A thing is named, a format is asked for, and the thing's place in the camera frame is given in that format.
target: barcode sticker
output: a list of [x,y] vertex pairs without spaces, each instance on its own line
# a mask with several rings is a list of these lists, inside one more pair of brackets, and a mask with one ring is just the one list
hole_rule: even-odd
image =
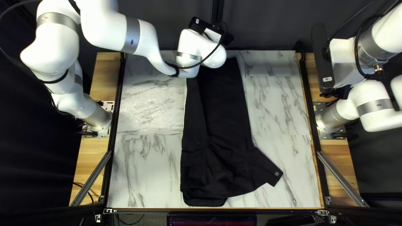
[[322,79],[323,82],[329,82],[332,81],[332,77],[326,77]]

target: white marble surface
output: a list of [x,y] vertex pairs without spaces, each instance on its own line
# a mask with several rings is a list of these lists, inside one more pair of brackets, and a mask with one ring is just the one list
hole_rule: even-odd
[[[163,51],[166,61],[175,54]],[[185,79],[169,77],[142,56],[128,55],[121,106],[119,133],[173,135],[183,133]]]
[[246,76],[299,76],[299,66],[294,51],[245,50]]
[[[174,53],[163,51],[172,62]],[[228,51],[237,57],[254,144],[284,175],[275,187],[230,197],[223,208],[319,207],[317,176],[299,70],[293,51]],[[129,56],[108,207],[192,208],[180,192],[187,86]]]
[[181,208],[181,138],[119,134],[108,204],[114,208]]
[[246,76],[246,99],[253,135],[309,135],[299,76]]
[[283,171],[275,187],[264,184],[254,191],[256,207],[320,207],[310,135],[253,136],[253,141]]

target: black garment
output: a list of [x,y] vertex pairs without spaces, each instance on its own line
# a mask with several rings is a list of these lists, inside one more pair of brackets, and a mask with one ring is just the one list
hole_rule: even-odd
[[251,138],[243,83],[236,58],[218,69],[201,67],[187,79],[180,161],[184,202],[222,206],[228,197],[272,186],[282,176]]

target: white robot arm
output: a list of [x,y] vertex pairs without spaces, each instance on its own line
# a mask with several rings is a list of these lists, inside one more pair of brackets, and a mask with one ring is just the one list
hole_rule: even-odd
[[[197,75],[199,66],[222,66],[225,48],[199,33],[184,29],[180,35],[176,64],[167,65],[160,54],[152,24],[117,12],[116,0],[77,0],[79,15],[68,0],[43,0],[37,9],[35,41],[21,52],[21,60],[52,93],[56,107],[86,122],[92,131],[107,129],[111,113],[82,91],[82,71],[77,61],[78,29],[93,45],[141,55],[164,74],[184,78]],[[205,59],[214,49],[213,54]]]
[[[352,85],[346,100],[339,100],[316,115],[317,126],[326,132],[360,118],[366,131],[376,132],[402,127],[402,111],[396,111],[385,86],[366,80],[357,70],[355,38],[333,39],[330,54],[335,86]],[[359,63],[365,73],[382,71],[382,65],[402,52],[402,4],[374,23],[358,42]],[[402,75],[391,81],[396,102],[402,108]]]

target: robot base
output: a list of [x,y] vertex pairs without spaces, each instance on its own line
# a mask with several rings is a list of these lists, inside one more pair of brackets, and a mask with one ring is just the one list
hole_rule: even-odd
[[[114,101],[102,101],[103,102],[103,109],[105,109],[107,111],[107,113],[110,116],[110,121],[112,121],[112,114],[113,114],[113,110],[114,110],[114,106],[115,106],[115,102]],[[84,135],[82,136],[82,138],[88,138],[88,139],[109,139],[110,136],[110,128],[111,128],[111,123],[109,124],[108,127],[106,128],[99,128],[99,127],[91,127],[89,125],[84,125],[82,127],[82,131],[86,131],[86,132],[98,132],[98,136],[97,137],[93,137],[93,136],[87,136]]]
[[[314,112],[319,112],[319,111],[323,111],[326,108],[326,104],[327,102],[313,102],[313,106],[314,106]],[[337,137],[337,138],[332,138],[331,134],[345,134],[346,133],[346,129],[345,126],[340,126],[338,128],[336,128],[336,132],[331,133],[331,132],[327,132],[324,131],[322,129],[320,129],[317,126],[317,130],[318,130],[318,136],[320,137],[320,140],[345,140],[345,137]]]

